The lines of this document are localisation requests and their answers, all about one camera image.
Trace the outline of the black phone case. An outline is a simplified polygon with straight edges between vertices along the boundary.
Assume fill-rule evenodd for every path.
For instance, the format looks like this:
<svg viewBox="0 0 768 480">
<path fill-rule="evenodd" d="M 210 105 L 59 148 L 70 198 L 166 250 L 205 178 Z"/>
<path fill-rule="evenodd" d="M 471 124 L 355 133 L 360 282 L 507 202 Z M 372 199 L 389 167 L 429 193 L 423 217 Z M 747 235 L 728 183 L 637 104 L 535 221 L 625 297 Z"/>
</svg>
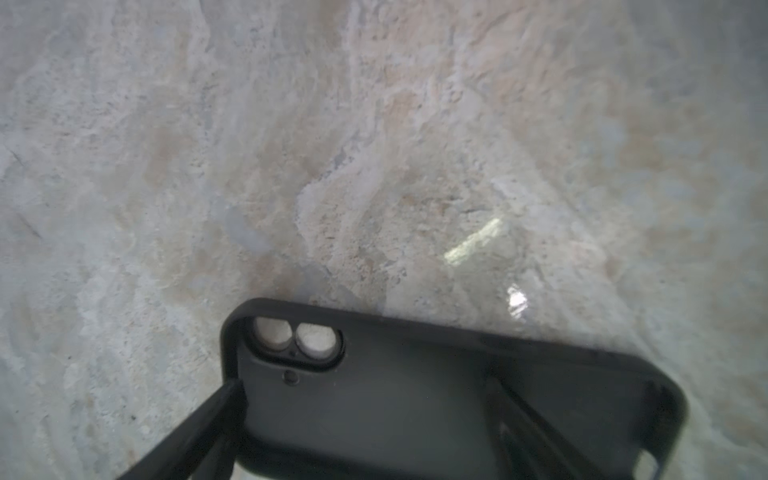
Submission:
<svg viewBox="0 0 768 480">
<path fill-rule="evenodd" d="M 644 359 L 258 298 L 220 337 L 247 410 L 239 464 L 271 479 L 502 479 L 486 379 L 518 394 L 600 471 L 660 478 L 686 422 L 681 388 Z"/>
</svg>

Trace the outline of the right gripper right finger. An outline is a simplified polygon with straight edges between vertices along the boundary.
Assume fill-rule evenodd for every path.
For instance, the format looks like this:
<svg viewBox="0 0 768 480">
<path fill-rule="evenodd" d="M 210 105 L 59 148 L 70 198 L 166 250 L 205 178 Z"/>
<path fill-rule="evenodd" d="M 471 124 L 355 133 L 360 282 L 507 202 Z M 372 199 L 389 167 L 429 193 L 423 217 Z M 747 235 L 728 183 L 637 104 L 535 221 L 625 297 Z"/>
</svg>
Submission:
<svg viewBox="0 0 768 480">
<path fill-rule="evenodd" d="M 486 379 L 485 418 L 502 479 L 598 479 L 599 469 L 495 377 Z"/>
</svg>

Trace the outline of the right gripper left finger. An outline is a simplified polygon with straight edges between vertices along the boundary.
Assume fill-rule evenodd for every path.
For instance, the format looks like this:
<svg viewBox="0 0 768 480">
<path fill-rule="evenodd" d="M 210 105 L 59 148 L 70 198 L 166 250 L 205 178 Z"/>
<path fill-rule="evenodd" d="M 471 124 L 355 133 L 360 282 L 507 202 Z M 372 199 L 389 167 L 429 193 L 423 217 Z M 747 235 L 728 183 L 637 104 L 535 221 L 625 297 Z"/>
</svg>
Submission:
<svg viewBox="0 0 768 480">
<path fill-rule="evenodd" d="M 225 382 L 123 479 L 229 479 L 247 410 L 243 382 Z"/>
</svg>

